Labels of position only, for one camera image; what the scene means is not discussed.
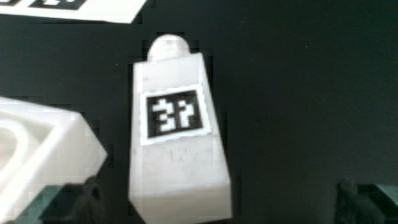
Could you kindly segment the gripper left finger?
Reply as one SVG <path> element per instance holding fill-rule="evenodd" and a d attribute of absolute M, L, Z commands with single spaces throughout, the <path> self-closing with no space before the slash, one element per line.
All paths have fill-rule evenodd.
<path fill-rule="evenodd" d="M 96 177 L 80 184 L 48 185 L 16 224 L 107 224 L 103 193 Z"/>

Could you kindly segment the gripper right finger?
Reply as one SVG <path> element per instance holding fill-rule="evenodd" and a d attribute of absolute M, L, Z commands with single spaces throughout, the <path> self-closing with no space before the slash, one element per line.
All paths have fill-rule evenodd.
<path fill-rule="evenodd" d="M 336 224 L 398 224 L 398 185 L 336 185 Z"/>

